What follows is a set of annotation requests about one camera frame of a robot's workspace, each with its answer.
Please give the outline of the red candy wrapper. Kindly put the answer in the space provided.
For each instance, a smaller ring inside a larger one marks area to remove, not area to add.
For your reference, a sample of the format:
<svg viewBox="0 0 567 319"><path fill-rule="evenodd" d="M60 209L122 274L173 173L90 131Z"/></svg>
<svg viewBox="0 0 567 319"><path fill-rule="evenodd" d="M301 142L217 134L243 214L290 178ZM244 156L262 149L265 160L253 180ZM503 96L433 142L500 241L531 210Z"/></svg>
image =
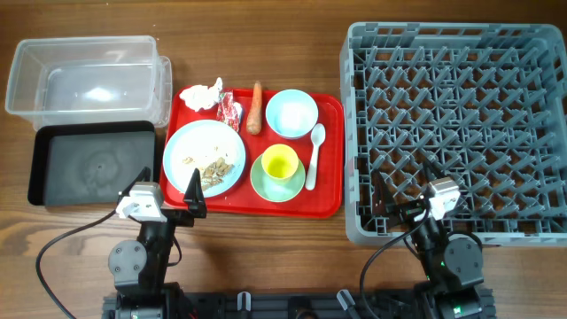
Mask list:
<svg viewBox="0 0 567 319"><path fill-rule="evenodd" d="M221 93L216 114L217 121L228 125L238 132L240 130L242 112L242 106L235 100L232 90Z"/></svg>

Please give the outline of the orange carrot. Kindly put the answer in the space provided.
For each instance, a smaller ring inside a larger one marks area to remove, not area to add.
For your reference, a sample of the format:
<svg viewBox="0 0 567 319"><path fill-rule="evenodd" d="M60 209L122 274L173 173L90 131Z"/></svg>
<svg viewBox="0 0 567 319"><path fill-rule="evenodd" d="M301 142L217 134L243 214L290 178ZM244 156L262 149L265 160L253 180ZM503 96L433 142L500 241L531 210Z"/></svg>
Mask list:
<svg viewBox="0 0 567 319"><path fill-rule="evenodd" d="M246 120L246 131L251 135L258 135L262 123L262 86L255 82L252 91L252 102Z"/></svg>

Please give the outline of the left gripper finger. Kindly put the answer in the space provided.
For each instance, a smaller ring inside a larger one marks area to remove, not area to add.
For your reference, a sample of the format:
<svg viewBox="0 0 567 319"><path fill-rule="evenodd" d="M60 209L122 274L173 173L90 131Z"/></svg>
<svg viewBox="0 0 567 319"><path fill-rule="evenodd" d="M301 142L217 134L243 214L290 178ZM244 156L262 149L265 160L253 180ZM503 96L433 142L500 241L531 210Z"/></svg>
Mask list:
<svg viewBox="0 0 567 319"><path fill-rule="evenodd" d="M120 197L127 196L130 190L136 183L149 182L151 179L151 170L148 167L144 167L138 176L123 190L119 192Z"/></svg>
<svg viewBox="0 0 567 319"><path fill-rule="evenodd" d="M188 212L195 218L206 218L207 208L204 193L201 187L200 171L195 168L187 190L184 193L183 202L188 207Z"/></svg>

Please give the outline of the green bowl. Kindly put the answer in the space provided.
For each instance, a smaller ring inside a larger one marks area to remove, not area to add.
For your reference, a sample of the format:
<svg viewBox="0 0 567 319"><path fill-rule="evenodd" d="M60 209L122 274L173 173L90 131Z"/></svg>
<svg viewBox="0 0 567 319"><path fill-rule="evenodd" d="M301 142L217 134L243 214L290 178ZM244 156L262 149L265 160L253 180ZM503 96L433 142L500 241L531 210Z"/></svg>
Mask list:
<svg viewBox="0 0 567 319"><path fill-rule="evenodd" d="M305 180L306 170L303 163L299 162L297 172L284 184L276 183L262 169L261 155L253 162L250 181L254 191L263 199L269 202L282 203L297 197L302 191Z"/></svg>

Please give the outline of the light blue plate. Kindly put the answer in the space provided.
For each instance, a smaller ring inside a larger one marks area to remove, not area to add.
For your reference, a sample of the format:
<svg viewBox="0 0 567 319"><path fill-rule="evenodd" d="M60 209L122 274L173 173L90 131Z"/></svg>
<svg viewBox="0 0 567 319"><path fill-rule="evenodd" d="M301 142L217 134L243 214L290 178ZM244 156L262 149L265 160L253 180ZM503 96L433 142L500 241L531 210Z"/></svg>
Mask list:
<svg viewBox="0 0 567 319"><path fill-rule="evenodd" d="M184 183L181 164L187 156L224 157L234 165L221 184L203 191L207 198L232 188L243 173L246 163L245 145L240 135L228 125L214 120L193 121L178 129L166 144L162 160L164 173L169 183L181 193L188 187Z"/></svg>

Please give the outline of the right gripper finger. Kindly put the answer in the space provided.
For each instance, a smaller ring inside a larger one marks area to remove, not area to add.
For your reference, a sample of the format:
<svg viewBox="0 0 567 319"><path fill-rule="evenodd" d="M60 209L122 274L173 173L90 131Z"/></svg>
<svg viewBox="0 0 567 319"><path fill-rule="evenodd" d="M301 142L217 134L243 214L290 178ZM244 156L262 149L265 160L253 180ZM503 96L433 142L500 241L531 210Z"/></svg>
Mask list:
<svg viewBox="0 0 567 319"><path fill-rule="evenodd" d="M436 168L428 159L423 160L423 174L428 183L444 177L444 172Z"/></svg>
<svg viewBox="0 0 567 319"><path fill-rule="evenodd" d="M393 215L395 201L379 170L374 169L371 172L371 181L374 186L372 214L376 216Z"/></svg>

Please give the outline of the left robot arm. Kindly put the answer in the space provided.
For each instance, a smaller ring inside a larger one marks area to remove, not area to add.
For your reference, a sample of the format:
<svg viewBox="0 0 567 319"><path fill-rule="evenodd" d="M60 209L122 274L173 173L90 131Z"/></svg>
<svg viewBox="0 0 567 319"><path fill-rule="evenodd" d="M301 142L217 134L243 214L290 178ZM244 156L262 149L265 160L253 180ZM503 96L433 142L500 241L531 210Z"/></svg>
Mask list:
<svg viewBox="0 0 567 319"><path fill-rule="evenodd" d="M206 202L200 172L195 169L184 193L185 209L163 207L164 195L158 183L151 182L150 169L144 168L119 193L116 212L121 219L140 223L135 240L119 242L110 252L108 268L117 291L106 299L104 318L196 318L197 309L178 283L165 282L171 249L176 245L175 229L192 227L194 220L206 217Z"/></svg>

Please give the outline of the light blue bowl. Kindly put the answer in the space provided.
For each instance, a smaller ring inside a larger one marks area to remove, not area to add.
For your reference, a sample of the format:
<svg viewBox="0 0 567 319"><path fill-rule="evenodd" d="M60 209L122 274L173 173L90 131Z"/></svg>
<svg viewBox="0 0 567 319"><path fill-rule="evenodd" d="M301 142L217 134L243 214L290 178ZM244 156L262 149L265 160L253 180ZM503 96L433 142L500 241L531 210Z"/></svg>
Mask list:
<svg viewBox="0 0 567 319"><path fill-rule="evenodd" d="M265 116L269 127L280 137L299 139L315 127L319 109L306 92L285 89L269 99Z"/></svg>

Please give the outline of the white tissue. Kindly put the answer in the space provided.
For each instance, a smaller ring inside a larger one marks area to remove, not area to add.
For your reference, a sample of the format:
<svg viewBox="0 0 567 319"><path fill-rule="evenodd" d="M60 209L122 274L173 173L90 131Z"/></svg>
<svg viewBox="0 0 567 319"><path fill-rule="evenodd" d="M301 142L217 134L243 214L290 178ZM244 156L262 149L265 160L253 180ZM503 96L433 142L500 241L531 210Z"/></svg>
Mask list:
<svg viewBox="0 0 567 319"><path fill-rule="evenodd" d="M194 85L180 93L180 99L195 112L209 110L221 100L223 89L222 78L218 77L213 86Z"/></svg>

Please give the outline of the food scraps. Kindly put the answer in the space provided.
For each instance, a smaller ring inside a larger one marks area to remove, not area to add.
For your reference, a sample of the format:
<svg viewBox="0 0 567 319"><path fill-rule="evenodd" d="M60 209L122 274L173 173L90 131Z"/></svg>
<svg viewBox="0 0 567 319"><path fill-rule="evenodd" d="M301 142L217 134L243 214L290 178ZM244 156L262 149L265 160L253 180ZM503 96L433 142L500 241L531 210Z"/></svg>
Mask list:
<svg viewBox="0 0 567 319"><path fill-rule="evenodd" d="M195 170L200 175L200 185L203 191L221 184L226 175L230 173L234 167L228 163L224 157L197 157L187 156L181 161L184 183L188 185Z"/></svg>

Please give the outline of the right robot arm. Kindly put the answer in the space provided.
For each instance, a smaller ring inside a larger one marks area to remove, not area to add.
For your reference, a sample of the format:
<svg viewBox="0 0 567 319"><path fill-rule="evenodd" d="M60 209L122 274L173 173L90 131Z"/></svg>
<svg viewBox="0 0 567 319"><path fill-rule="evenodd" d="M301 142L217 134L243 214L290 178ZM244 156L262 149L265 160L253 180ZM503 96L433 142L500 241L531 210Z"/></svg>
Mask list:
<svg viewBox="0 0 567 319"><path fill-rule="evenodd" d="M376 169L372 214L388 216L408 227L371 255L360 275L361 300L375 318L482 318L479 286L484 282L483 246L469 232L448 231L442 219L456 208L459 186L430 161L423 162L426 190L418 198L398 204ZM412 243L409 250L420 261L426 280L405 291L381 291L369 301L364 288L366 273L376 258L399 242Z"/></svg>

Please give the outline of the yellow cup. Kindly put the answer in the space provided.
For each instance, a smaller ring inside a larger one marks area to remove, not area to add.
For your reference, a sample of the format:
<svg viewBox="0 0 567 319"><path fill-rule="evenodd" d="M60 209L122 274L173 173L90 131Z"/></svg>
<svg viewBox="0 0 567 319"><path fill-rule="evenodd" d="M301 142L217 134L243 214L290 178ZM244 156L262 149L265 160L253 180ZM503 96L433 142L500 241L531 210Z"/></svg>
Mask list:
<svg viewBox="0 0 567 319"><path fill-rule="evenodd" d="M299 157L289 145L273 144L262 153L260 163L272 180L286 183L297 172Z"/></svg>

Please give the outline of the white plastic spoon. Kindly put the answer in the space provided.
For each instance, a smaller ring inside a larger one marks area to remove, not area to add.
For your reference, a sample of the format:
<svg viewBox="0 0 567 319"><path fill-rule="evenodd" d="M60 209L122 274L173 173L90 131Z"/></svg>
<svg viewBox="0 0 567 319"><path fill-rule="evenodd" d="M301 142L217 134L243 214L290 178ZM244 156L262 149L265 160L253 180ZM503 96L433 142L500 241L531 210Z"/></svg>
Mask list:
<svg viewBox="0 0 567 319"><path fill-rule="evenodd" d="M307 177L305 180L305 188L308 191L312 191L315 188L319 150L323 142L325 141L325 138L326 138L325 127L321 123L317 123L311 132L311 142L313 144L313 150L309 162L309 168L307 170Z"/></svg>

